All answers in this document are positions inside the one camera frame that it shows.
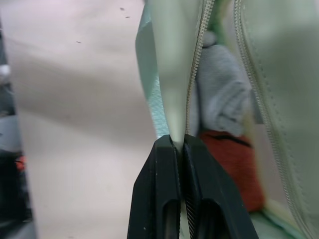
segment seam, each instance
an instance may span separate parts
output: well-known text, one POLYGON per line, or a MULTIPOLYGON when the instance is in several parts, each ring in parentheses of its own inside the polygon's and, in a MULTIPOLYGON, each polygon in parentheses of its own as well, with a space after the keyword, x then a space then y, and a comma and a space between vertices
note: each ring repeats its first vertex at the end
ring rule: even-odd
MULTIPOLYGON (((274 107, 276 117, 277 117, 277 119, 278 119, 278 122, 279 122, 279 125, 280 125, 280 128, 281 128, 281 131, 282 131, 282 133, 283 133, 283 139, 284 139, 284 142, 285 142, 285 144, 286 144, 286 146, 287 146, 287 156, 291 159, 291 161, 292 161, 292 163, 293 163, 293 170, 294 170, 294 172, 295 172, 295 174, 296 174, 297 186, 298 186, 299 189, 300 189, 301 197, 302 197, 302 199, 303 199, 303 201, 304 201, 304 203, 305 203, 305 208, 306 208, 306 210, 307 210, 307 213, 309 214, 309 212, 310 212, 309 204, 308 204, 308 201, 306 200, 306 194, 305 194, 304 189, 303 189, 303 187, 302 187, 302 185, 301 185, 301 181, 302 181, 302 180, 301 180, 301 178, 300 178, 300 172, 297 170, 296 160, 295 160, 295 158, 294 158, 293 155, 292 155, 291 146, 290 146, 290 144, 288 143, 288 140, 287 140, 286 129, 285 129, 284 125, 283 125, 282 118, 281 118, 280 113, 279 113, 279 111, 278 111, 278 109, 277 109, 277 104, 276 104, 276 102, 274 101, 273 92, 272 92, 270 83, 269 83, 269 81, 268 81, 268 78, 267 78, 267 76, 266 76, 266 72, 265 72, 265 70, 264 70, 264 66, 263 66, 262 61, 261 61, 261 57, 260 57, 260 55, 259 55, 259 53, 258 53, 258 51, 257 51, 257 47, 256 47, 256 45, 255 45, 255 43, 254 43, 254 40, 253 40, 253 38, 251 37, 251 31, 250 31, 250 29, 249 29, 249 22, 248 22, 248 20, 245 18, 244 14, 242 15, 242 19, 244 19, 244 21, 245 21, 245 23, 246 23, 248 38, 249 38, 250 41, 251 41, 252 50, 253 50, 253 52, 255 53, 256 60, 257 60, 257 63, 258 63, 258 66, 259 66, 261 75, 262 75, 262 77, 263 77, 263 79, 264 79, 264 82, 265 82, 265 84, 266 84, 266 89, 267 89, 268 92, 269 92, 270 99, 271 99, 272 105, 273 105, 273 107, 274 107)), ((312 228, 314 228, 314 229, 316 230, 316 232, 318 232, 318 230, 317 230, 316 227, 314 226, 312 220, 310 220, 310 224, 311 224, 312 228)))
POLYGON ((230 135, 215 135, 215 136, 213 136, 213 135, 208 135, 208 136, 211 137, 211 138, 214 138, 214 139, 216 139, 216 140, 229 140, 229 141, 232 141, 232 142, 234 142, 234 143, 240 144, 240 145, 242 145, 242 146, 246 146, 246 147, 248 147, 248 148, 251 148, 251 147, 252 147, 252 146, 251 146, 249 143, 247 143, 246 141, 243 141, 243 140, 241 140, 241 139, 238 139, 238 138, 233 137, 233 136, 230 136, 230 135))

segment red fabric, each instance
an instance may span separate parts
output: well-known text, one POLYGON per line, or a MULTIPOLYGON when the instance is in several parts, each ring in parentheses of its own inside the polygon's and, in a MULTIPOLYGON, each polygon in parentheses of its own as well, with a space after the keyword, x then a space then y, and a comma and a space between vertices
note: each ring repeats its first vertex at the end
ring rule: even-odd
POLYGON ((16 162, 16 167, 19 172, 23 172, 25 170, 25 157, 21 156, 16 162))
POLYGON ((265 196, 257 177, 254 149, 232 139, 214 138, 221 135, 250 144, 248 138, 213 130, 200 135, 209 152, 235 181, 247 210, 253 212, 262 209, 265 196))

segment zipper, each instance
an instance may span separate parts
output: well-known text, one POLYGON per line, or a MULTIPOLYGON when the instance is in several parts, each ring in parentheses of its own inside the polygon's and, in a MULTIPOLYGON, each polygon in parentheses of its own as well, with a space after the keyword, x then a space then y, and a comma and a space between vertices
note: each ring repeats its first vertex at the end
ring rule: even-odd
POLYGON ((304 233, 309 236, 310 238, 312 237, 311 230, 309 227, 305 224, 302 216, 298 213, 297 211, 297 205, 295 202, 295 192, 293 190, 293 185, 291 184, 292 179, 287 172, 288 168, 288 163, 284 155, 281 154, 281 147, 280 147, 280 142, 279 139, 276 137, 276 135, 273 132, 273 123, 271 121, 271 118, 269 117, 269 113, 267 111, 265 101, 264 101, 264 95, 262 91, 260 90, 260 86, 256 80, 256 75, 254 72, 253 65, 251 63, 251 60, 249 58, 248 54, 248 49, 247 45, 245 42, 245 38, 243 36, 243 26, 242 26, 242 21, 241 21, 241 0, 235 0, 235 7, 234 7, 234 20, 235 20, 235 31, 236 31, 236 38, 237 38, 237 43, 240 51, 240 55, 247 73, 247 76, 249 78, 250 84, 252 86, 252 89, 255 93, 257 103, 261 112, 261 115, 264 120, 264 125, 267 130, 267 135, 268 138, 271 142, 272 149, 274 152, 274 158, 279 170, 279 174, 281 177, 281 181, 284 187, 285 195, 288 201, 288 205, 290 208, 290 211, 295 218, 297 224, 300 226, 301 229, 303 229, 304 233))
POLYGON ((187 89, 187 101, 186 101, 186 133, 190 134, 190 124, 189 124, 189 113, 190 113, 190 102, 191 102, 191 92, 195 82, 195 77, 199 65, 199 60, 203 48, 203 36, 208 27, 210 15, 213 9, 215 0, 204 0, 204 10, 203 15, 200 20, 199 30, 197 35, 197 42, 194 52, 193 63, 190 71, 190 79, 187 89))

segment white surface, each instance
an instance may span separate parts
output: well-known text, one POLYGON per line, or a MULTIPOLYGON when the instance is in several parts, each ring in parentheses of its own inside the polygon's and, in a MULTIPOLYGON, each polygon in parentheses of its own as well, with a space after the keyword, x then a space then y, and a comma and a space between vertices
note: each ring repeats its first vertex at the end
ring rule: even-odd
POLYGON ((142 8, 0 2, 40 239, 126 237, 133 183, 156 138, 135 57, 142 8))

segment zipper teeth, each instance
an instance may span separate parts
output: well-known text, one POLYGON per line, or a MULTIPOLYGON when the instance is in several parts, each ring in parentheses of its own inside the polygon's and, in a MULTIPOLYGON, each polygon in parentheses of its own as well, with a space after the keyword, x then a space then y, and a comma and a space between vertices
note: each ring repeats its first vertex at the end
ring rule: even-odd
POLYGON ((191 92, 195 82, 195 77, 196 77, 199 60, 200 60, 200 56, 202 52, 203 36, 209 24, 209 19, 213 9, 214 2, 215 0, 204 1, 204 4, 205 4, 204 13, 200 20, 194 59, 191 66, 190 80, 189 80, 188 89, 187 89, 187 102, 186 102, 186 133, 187 134, 190 134, 189 113, 190 113, 191 92))
POLYGON ((256 81, 256 76, 255 76, 251 61, 249 59, 247 46, 244 42, 244 37, 243 37, 240 7, 241 7, 241 0, 235 0, 235 8, 234 8, 235 31, 236 31, 236 38, 237 38, 239 50, 240 50, 240 55, 241 55, 242 61, 244 63, 244 67, 245 67, 245 70, 247 72, 249 81, 252 85, 253 91, 256 93, 255 96, 257 99, 257 103, 258 103, 261 115, 263 117, 263 120, 264 120, 264 125, 266 127, 267 135, 268 135, 269 140, 270 140, 271 145, 272 145, 272 149, 274 152, 274 158, 275 158, 276 164, 278 166, 279 174, 280 174, 280 177, 282 180, 282 184, 284 187, 286 198, 288 200, 289 208, 291 210, 291 213, 293 214, 293 217, 297 221, 297 223, 300 226, 302 226, 302 228, 305 229, 309 235, 311 235, 310 230, 305 225, 301 216, 296 211, 297 206, 296 206, 295 202, 290 198, 290 195, 293 194, 293 190, 292 190, 292 186, 290 184, 289 174, 286 170, 288 165, 286 162, 283 162, 282 160, 280 160, 280 154, 279 154, 280 150, 279 150, 278 139, 275 137, 275 134, 272 131, 272 127, 271 127, 272 121, 271 121, 269 114, 266 110, 266 106, 264 105, 263 94, 260 91, 260 87, 256 81))

